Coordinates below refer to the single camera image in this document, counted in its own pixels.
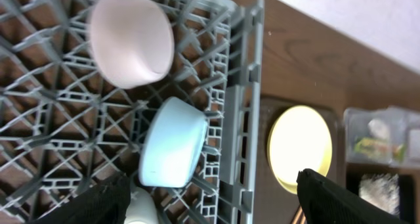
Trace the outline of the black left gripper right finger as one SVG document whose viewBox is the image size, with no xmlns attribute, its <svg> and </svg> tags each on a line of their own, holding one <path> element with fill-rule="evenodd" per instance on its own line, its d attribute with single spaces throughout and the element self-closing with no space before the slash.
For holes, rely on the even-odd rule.
<svg viewBox="0 0 420 224">
<path fill-rule="evenodd" d="M 404 224 L 312 169 L 297 177 L 297 196 L 308 224 Z"/>
</svg>

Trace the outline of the pink white small bowl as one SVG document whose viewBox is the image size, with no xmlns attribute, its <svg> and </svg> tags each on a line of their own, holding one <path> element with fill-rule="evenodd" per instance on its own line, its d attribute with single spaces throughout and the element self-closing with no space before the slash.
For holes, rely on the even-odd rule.
<svg viewBox="0 0 420 224">
<path fill-rule="evenodd" d="M 154 1 L 98 0 L 87 20 L 91 55 L 113 86 L 132 89 L 169 73 L 175 53 L 173 29 Z"/>
</svg>

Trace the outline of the yellow round plate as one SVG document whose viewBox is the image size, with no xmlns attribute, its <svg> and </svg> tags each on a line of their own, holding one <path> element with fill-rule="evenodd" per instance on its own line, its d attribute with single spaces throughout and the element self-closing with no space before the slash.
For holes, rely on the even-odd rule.
<svg viewBox="0 0 420 224">
<path fill-rule="evenodd" d="M 268 135 L 268 165 L 280 186 L 297 194 L 300 171 L 309 168 L 324 177 L 332 163 L 331 132 L 322 115 L 309 106 L 288 108 L 274 122 Z"/>
</svg>

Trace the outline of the green orange snack wrapper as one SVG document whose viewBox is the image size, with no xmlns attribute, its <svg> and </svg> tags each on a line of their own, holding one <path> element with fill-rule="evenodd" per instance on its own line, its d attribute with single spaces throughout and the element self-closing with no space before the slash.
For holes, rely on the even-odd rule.
<svg viewBox="0 0 420 224">
<path fill-rule="evenodd" d="M 362 137 L 355 142 L 353 152 L 356 155 L 363 156 L 377 163 L 402 163 L 404 161 L 406 145 L 393 145 L 388 141 L 374 139 L 372 137 Z"/>
</svg>

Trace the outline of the light blue bowl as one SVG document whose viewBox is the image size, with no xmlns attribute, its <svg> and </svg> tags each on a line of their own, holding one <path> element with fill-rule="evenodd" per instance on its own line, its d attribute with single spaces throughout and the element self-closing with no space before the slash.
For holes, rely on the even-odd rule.
<svg viewBox="0 0 420 224">
<path fill-rule="evenodd" d="M 147 187 L 181 188 L 191 180 L 205 143 L 205 114 L 190 104 L 168 98 L 148 129 L 138 165 Z"/>
</svg>

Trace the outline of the wooden chopstick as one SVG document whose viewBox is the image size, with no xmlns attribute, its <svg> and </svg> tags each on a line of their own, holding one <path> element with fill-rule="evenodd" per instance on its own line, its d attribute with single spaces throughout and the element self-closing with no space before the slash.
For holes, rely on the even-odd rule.
<svg viewBox="0 0 420 224">
<path fill-rule="evenodd" d="M 302 208 L 299 207 L 295 215 L 293 216 L 291 224 L 305 224 L 305 221 L 306 221 L 306 217 L 303 213 Z"/>
</svg>

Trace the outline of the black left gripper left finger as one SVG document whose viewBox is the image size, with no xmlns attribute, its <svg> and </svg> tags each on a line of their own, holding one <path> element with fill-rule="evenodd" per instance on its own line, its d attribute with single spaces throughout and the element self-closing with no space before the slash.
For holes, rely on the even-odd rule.
<svg viewBox="0 0 420 224">
<path fill-rule="evenodd" d="M 117 173 L 31 223 L 123 224 L 130 201 L 130 179 Z"/>
</svg>

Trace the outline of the white tissue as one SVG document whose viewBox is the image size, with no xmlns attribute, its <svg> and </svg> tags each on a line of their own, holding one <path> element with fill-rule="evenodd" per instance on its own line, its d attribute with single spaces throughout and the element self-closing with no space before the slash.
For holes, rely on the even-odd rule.
<svg viewBox="0 0 420 224">
<path fill-rule="evenodd" d="M 390 128 L 380 119 L 372 119 L 368 123 L 369 132 L 377 139 L 388 141 L 390 140 Z"/>
</svg>

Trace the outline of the white paper cup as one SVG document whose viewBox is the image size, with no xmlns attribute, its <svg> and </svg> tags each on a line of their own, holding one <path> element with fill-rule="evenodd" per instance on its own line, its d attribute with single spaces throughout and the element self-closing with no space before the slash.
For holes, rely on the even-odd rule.
<svg viewBox="0 0 420 224">
<path fill-rule="evenodd" d="M 159 224 L 158 213 L 151 195 L 140 187 L 131 189 L 131 201 L 124 224 Z"/>
</svg>

